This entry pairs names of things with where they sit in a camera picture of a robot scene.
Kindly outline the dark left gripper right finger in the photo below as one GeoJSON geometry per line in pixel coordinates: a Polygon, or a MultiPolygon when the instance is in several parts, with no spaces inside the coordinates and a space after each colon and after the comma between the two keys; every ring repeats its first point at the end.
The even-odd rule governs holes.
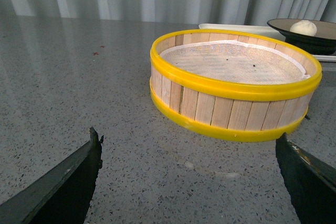
{"type": "Polygon", "coordinates": [[[287,140],[276,139],[276,158],[301,223],[335,223],[335,168],[287,140]]]}

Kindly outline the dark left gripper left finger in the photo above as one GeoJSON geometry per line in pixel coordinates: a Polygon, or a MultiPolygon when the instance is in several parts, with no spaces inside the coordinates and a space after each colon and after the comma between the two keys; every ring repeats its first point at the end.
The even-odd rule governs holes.
{"type": "Polygon", "coordinates": [[[90,141],[1,204],[1,223],[84,223],[102,168],[103,137],[90,141]]]}

